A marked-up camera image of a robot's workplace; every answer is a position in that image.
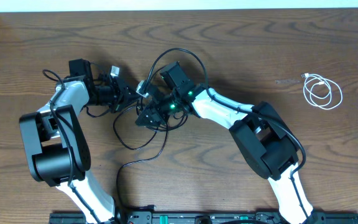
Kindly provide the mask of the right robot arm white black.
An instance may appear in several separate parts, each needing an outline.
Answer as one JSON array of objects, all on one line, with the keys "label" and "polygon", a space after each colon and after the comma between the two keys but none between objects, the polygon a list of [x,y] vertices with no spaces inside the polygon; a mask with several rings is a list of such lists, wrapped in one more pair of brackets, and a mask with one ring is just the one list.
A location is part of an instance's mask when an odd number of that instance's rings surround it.
[{"label": "right robot arm white black", "polygon": [[168,124],[176,112],[209,119],[226,128],[249,167],[268,180],[277,198],[279,212],[288,223],[311,223],[313,206],[306,198],[299,170],[305,165],[305,149],[273,107],[254,106],[226,98],[208,86],[184,93],[178,89],[152,100],[136,125],[157,128]]}]

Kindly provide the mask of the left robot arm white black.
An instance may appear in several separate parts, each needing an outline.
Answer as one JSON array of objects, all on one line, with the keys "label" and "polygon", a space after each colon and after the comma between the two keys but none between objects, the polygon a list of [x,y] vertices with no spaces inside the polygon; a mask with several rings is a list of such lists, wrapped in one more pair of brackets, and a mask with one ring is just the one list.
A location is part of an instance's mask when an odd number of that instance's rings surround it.
[{"label": "left robot arm white black", "polygon": [[126,223],[127,217],[91,171],[90,149],[78,115],[88,105],[107,105],[118,112],[138,97],[119,77],[105,85],[95,85],[83,75],[66,77],[57,81],[48,103],[19,119],[31,176],[70,197],[86,223]]}]

